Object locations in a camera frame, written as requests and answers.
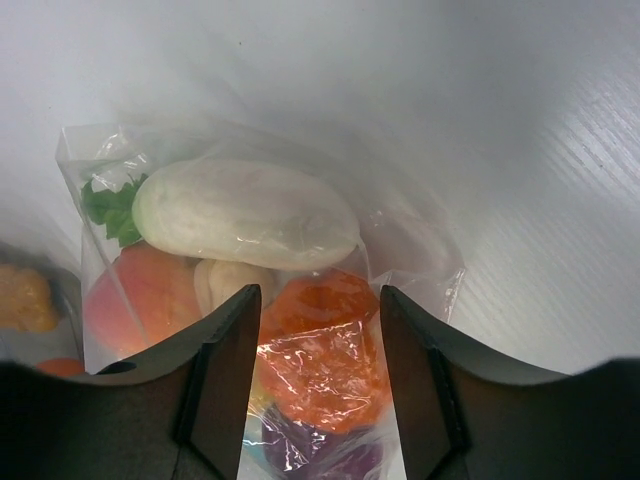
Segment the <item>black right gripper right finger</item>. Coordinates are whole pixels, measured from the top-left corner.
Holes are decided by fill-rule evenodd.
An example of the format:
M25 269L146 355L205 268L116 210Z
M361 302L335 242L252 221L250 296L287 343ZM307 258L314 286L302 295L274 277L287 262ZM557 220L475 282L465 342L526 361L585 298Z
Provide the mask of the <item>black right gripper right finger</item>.
M500 353L399 289L380 322L410 479L635 479L639 362L575 375Z

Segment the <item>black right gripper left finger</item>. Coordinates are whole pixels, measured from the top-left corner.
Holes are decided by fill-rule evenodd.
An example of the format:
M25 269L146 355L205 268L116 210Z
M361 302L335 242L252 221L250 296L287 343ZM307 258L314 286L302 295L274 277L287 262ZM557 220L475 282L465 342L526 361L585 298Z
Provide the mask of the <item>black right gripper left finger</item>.
M234 479L261 292L95 375L1 365L5 479Z

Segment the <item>purple fake fruit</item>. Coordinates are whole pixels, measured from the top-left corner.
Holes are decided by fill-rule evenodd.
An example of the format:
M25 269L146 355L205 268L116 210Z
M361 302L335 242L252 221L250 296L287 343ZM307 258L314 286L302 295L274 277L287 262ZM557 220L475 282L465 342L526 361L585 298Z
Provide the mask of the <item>purple fake fruit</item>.
M262 423L263 452L280 479L378 479L384 448L372 428L346 434L296 423L268 408Z

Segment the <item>orange fake orange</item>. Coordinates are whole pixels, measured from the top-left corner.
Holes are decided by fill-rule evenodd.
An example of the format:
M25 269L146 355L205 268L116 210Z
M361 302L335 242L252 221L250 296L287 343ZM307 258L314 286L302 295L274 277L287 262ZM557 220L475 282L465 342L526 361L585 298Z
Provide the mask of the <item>orange fake orange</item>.
M81 361L74 358L53 358L42 361L35 368L44 373L57 377L72 377L85 372Z

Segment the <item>clear grey plastic container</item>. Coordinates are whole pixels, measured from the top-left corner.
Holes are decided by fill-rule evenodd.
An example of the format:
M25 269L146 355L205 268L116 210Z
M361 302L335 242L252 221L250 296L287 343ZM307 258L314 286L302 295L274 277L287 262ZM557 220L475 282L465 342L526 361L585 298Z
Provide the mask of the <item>clear grey plastic container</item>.
M84 370L81 285L48 257L1 244L1 359Z

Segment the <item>clear zip top bag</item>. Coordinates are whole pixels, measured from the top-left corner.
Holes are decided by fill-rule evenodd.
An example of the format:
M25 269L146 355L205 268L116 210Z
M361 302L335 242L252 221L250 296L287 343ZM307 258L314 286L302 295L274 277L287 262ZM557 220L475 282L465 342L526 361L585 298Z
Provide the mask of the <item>clear zip top bag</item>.
M66 127L56 160L84 223L88 372L256 285L250 477L400 477L379 295L397 287L445 320L464 273L427 199L382 165L230 124Z

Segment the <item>yellow-orange fake pretzel cluster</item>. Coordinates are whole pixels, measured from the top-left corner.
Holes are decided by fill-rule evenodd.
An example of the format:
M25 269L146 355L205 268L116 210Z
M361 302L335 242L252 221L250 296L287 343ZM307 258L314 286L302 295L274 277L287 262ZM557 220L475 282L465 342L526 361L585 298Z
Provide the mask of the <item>yellow-orange fake pretzel cluster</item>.
M58 314L47 279L38 271L1 265L1 327L44 333L58 325Z

